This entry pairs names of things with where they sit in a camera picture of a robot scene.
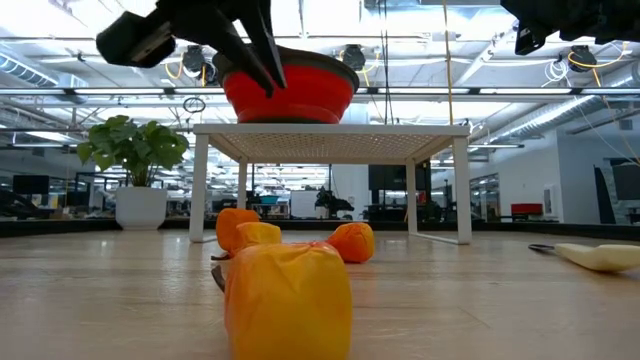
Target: wooden table surface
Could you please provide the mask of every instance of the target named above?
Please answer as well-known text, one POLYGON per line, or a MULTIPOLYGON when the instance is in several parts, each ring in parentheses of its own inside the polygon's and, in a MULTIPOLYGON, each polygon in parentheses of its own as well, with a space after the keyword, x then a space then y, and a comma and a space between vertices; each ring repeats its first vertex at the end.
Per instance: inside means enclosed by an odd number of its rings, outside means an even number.
MULTIPOLYGON (((602 241, 476 233, 456 247, 376 237, 374 259, 348 266, 350 359, 640 358, 639 271, 601 275, 526 246, 602 241)), ((186 231, 1 239, 0 358, 229 359, 209 273, 216 251, 190 244, 186 231)))

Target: orange plastic bag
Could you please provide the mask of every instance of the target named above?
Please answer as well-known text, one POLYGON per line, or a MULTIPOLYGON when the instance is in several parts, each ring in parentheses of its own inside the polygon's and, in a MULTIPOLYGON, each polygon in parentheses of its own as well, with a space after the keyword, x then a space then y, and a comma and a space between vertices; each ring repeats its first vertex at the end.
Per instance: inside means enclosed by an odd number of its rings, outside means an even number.
POLYGON ((346 262, 363 263, 375 251, 373 230, 364 223, 340 225, 327 240, 346 262))
POLYGON ((236 226, 239 242, 229 253, 235 256, 240 250, 260 244, 280 244, 282 232, 280 228, 267 223, 242 223, 236 226))
POLYGON ((240 234, 237 226, 246 222, 260 222, 258 213, 252 210, 227 208, 218 214, 216 221, 218 244, 231 257, 235 256, 236 249, 240 246, 240 234))
POLYGON ((239 252, 225 286, 234 360, 344 360, 351 289, 326 243, 259 245, 239 252))

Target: white metal table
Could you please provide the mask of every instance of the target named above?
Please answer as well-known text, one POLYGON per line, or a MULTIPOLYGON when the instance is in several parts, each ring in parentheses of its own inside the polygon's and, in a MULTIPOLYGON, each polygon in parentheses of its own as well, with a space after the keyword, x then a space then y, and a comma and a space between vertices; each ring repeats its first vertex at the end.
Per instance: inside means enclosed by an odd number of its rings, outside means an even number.
POLYGON ((246 206, 247 165, 250 163, 405 165, 410 235, 460 245, 471 241, 469 128, 466 126, 200 124, 194 126, 193 132, 196 149, 189 223, 189 238, 193 242, 204 241, 209 145, 239 163, 238 208, 246 206), (458 238, 420 234, 415 166, 451 145, 458 204, 458 238))

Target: red collapsible bowl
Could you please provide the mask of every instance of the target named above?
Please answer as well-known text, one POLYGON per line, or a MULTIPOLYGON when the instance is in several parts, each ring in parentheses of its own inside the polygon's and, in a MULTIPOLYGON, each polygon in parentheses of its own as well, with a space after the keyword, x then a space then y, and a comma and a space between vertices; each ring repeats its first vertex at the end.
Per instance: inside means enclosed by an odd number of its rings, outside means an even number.
POLYGON ((332 57, 278 47, 287 88, 273 97, 223 55, 213 63, 238 123, 337 124, 359 86, 358 75, 332 57))

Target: white pot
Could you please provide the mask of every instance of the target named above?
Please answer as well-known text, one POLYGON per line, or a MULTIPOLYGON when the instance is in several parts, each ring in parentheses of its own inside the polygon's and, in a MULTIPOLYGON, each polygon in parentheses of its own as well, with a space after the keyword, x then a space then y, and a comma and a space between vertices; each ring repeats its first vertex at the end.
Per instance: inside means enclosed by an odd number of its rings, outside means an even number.
POLYGON ((116 191, 116 221, 124 230, 157 230, 166 211, 166 189, 120 187, 116 191))

